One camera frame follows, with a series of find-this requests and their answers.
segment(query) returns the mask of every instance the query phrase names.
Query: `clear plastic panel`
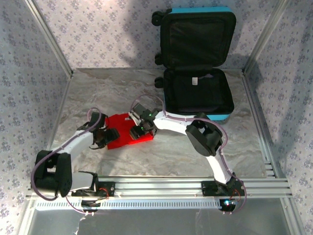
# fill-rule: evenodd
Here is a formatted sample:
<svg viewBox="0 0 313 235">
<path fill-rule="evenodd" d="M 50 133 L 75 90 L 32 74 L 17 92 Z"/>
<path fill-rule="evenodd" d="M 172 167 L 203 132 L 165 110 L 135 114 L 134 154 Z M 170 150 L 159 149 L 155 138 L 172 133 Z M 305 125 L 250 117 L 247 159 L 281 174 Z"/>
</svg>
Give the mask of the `clear plastic panel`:
<svg viewBox="0 0 313 235">
<path fill-rule="evenodd" d="M 248 199 L 243 210 L 104 210 L 84 216 L 73 210 L 35 211 L 28 235 L 290 235 L 280 199 Z"/>
</svg>

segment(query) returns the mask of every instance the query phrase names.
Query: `suitcase wheel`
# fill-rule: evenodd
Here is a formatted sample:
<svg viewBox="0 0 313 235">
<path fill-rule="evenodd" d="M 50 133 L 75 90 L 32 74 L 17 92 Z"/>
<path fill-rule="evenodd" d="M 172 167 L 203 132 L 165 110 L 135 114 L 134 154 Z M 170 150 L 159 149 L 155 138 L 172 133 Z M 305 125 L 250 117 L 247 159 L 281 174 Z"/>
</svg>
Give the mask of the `suitcase wheel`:
<svg viewBox="0 0 313 235">
<path fill-rule="evenodd" d="M 155 88 L 163 88 L 163 77 L 157 77 L 155 79 Z"/>
<path fill-rule="evenodd" d="M 163 64 L 161 53 L 156 54 L 156 56 L 155 56 L 155 64 L 156 65 L 162 65 Z"/>
<path fill-rule="evenodd" d="M 160 12 L 160 11 L 156 11 L 152 14 L 152 19 L 151 22 L 154 26 L 160 26 L 161 25 L 161 21 L 162 18 L 164 17 L 164 13 Z"/>
</svg>

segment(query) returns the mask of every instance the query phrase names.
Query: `black mounting bracket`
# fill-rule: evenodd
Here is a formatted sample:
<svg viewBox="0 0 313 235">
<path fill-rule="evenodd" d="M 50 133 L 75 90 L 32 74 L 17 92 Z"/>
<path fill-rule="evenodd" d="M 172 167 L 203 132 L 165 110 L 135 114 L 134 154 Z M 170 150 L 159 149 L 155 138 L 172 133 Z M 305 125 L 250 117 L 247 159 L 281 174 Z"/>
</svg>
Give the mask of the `black mounting bracket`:
<svg viewBox="0 0 313 235">
<path fill-rule="evenodd" d="M 237 190 L 240 196 L 245 195 L 245 191 L 241 188 L 242 184 L 232 178 L 232 182 L 227 185 L 220 184 L 216 181 L 202 181 L 201 182 L 201 189 L 202 195 L 205 197 L 212 197 L 212 196 L 238 196 L 234 194 L 234 190 Z"/>
<path fill-rule="evenodd" d="M 76 190 L 72 192 L 72 197 L 97 197 L 102 198 L 106 197 L 114 197 L 115 192 L 115 182 L 98 182 L 96 191 L 89 191 L 84 189 Z"/>
<path fill-rule="evenodd" d="M 36 164 L 51 152 L 40 151 L 37 154 Z M 65 197 L 72 186 L 70 154 L 55 153 L 37 168 L 34 178 L 36 188 L 41 192 L 50 192 L 55 196 Z"/>
</svg>

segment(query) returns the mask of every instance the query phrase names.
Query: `blue suitcase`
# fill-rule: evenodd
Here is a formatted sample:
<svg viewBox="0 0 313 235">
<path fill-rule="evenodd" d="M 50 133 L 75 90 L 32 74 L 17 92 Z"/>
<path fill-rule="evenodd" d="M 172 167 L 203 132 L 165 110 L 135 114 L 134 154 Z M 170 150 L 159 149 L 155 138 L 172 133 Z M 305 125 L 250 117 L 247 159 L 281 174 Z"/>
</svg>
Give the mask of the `blue suitcase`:
<svg viewBox="0 0 313 235">
<path fill-rule="evenodd" d="M 215 67 L 227 58 L 235 15 L 228 7 L 173 8 L 153 13 L 152 24 L 161 26 L 155 63 L 167 69 L 155 87 L 164 90 L 166 110 L 227 120 L 234 103 L 224 72 Z"/>
</svg>

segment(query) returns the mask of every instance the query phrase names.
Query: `metal frame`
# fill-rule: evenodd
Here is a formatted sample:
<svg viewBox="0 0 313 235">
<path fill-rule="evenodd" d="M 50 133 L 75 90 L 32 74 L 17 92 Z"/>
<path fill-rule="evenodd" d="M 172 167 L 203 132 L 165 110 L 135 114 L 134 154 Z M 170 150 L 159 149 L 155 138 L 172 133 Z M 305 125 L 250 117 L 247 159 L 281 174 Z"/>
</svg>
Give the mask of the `metal frame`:
<svg viewBox="0 0 313 235">
<path fill-rule="evenodd" d="M 43 33 L 46 41 L 50 45 L 52 51 L 54 52 L 55 56 L 57 57 L 58 61 L 60 62 L 62 68 L 67 74 L 67 77 L 71 77 L 72 69 L 70 68 L 64 54 L 62 53 L 58 43 L 56 42 L 51 30 L 49 29 L 48 25 L 46 24 L 42 13 L 39 10 L 36 2 L 34 0 L 24 0 L 26 5 L 28 6 L 31 14 L 33 15 L 34 20 L 37 22 L 41 32 Z"/>
<path fill-rule="evenodd" d="M 72 80 L 72 76 L 67 80 L 67 84 L 65 86 L 65 91 L 63 93 L 63 96 L 62 96 L 62 99 L 61 99 L 61 103 L 60 103 L 60 106 L 59 106 L 59 109 L 58 109 L 57 117 L 56 117 L 56 119 L 54 121 L 53 128 L 51 130 L 51 134 L 50 134 L 50 137 L 49 137 L 49 140 L 48 140 L 48 144 L 47 144 L 47 148 L 46 148 L 47 150 L 50 150 L 52 148 L 52 144 L 53 144 L 55 135 L 57 134 L 57 130 L 58 130 L 58 127 L 59 127 L 59 124 L 60 124 L 60 121 L 61 121 L 61 116 L 62 116 L 64 104 L 65 104 L 65 101 L 66 101 L 66 98 L 67 98 L 67 94 L 68 94 L 68 91 L 69 91 L 69 88 L 70 88 L 71 80 Z"/>
<path fill-rule="evenodd" d="M 114 181 L 115 195 L 101 203 L 99 210 L 144 210 L 144 209 L 220 209 L 219 199 L 203 197 L 201 181 L 213 181 L 205 177 L 144 177 L 106 176 L 99 181 Z M 243 178 L 248 198 L 280 198 L 291 234 L 304 234 L 295 203 L 286 178 Z M 28 234 L 35 210 L 71 210 L 64 198 L 47 202 L 36 195 L 28 196 L 28 207 L 23 217 L 20 235 Z M 81 198 L 69 198 L 81 209 Z"/>
<path fill-rule="evenodd" d="M 254 46 L 252 53 L 250 54 L 248 61 L 245 65 L 245 72 L 249 74 L 256 62 L 256 60 L 259 58 L 260 54 L 263 51 L 263 48 L 267 44 L 270 36 L 272 35 L 274 29 L 276 28 L 278 22 L 280 21 L 280 18 L 283 16 L 286 8 L 291 3 L 291 0 L 279 0 L 275 8 L 273 9 L 273 12 L 268 19 L 267 24 L 265 25 L 256 45 Z"/>
<path fill-rule="evenodd" d="M 270 163 L 272 166 L 272 170 L 274 173 L 274 177 L 283 178 L 285 177 L 283 172 L 277 167 L 276 162 L 273 158 L 273 154 L 269 145 L 269 136 L 266 135 L 266 132 L 264 130 L 264 126 L 261 124 L 261 114 L 260 111 L 256 108 L 256 100 L 255 97 L 251 93 L 251 86 L 246 78 L 246 76 L 242 75 L 242 80 L 244 83 L 245 92 L 250 104 L 250 109 L 252 111 L 252 116 L 254 118 L 254 122 L 256 124 L 256 128 L 259 135 L 259 141 L 260 141 L 260 147 L 262 151 L 262 155 L 264 158 L 264 162 Z"/>
</svg>

